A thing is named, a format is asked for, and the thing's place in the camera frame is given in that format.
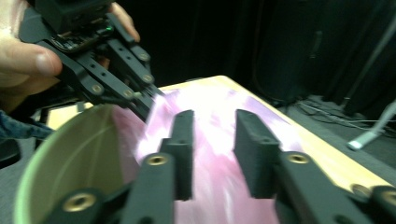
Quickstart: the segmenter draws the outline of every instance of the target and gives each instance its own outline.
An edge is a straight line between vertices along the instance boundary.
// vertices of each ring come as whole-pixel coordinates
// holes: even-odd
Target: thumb
[[[10,38],[0,44],[0,72],[9,74],[56,76],[61,73],[62,62],[49,49],[22,43]]]

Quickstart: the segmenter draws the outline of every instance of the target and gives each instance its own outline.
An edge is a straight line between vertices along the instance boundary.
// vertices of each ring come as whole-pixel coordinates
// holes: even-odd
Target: fingernail
[[[48,54],[39,54],[35,58],[35,65],[37,66],[37,69],[41,75],[53,76],[55,73],[55,69]]]

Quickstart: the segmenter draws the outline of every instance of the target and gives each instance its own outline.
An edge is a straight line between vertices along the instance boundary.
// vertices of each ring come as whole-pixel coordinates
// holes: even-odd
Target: table
[[[252,94],[230,78],[226,76],[216,76],[188,81],[172,86],[161,88],[161,90],[174,90],[188,87],[192,84],[204,84],[207,86],[219,86],[231,88],[235,91],[241,91],[250,94],[252,97],[260,101],[263,105],[267,106],[281,118],[290,123],[299,134],[301,144],[304,152],[310,155],[324,173],[330,178],[334,185],[343,189],[351,190],[354,185],[364,186],[371,188],[378,185],[390,185],[388,182],[373,174],[363,166],[359,165],[336,148],[330,146],[325,141],[309,132],[307,129],[282,114],[280,111],[273,108],[271,105],[265,103],[262,99]],[[59,108],[50,111],[49,113],[49,126],[53,129],[59,128],[63,123],[73,118],[77,114],[76,106],[69,106],[67,108]]]

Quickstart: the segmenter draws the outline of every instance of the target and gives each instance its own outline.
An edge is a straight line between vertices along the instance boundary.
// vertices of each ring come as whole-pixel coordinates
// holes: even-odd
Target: gray carpet
[[[326,106],[338,110],[339,106],[326,103]],[[351,159],[357,161],[367,169],[396,186],[396,139],[379,137],[361,151],[347,148],[348,141],[363,133],[362,130],[344,127],[339,124],[324,123],[307,116],[297,105],[280,108],[281,111],[303,125],[326,142],[338,148]],[[0,170],[0,223],[11,224],[15,193],[22,172],[33,153],[34,139],[19,141],[23,153],[18,163]]]

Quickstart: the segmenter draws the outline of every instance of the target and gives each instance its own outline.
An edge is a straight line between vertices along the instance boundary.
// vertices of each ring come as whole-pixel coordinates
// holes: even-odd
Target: finger
[[[134,28],[134,21],[128,15],[125,9],[123,9],[123,7],[121,7],[118,3],[113,3],[111,4],[110,12],[113,13],[117,19],[119,19],[120,23],[128,32],[128,34],[134,38],[134,41],[139,42],[140,34]]]
[[[2,39],[0,44],[0,67],[2,72],[9,74],[39,74],[45,77],[61,73],[62,62],[49,49],[22,43],[16,38]]]

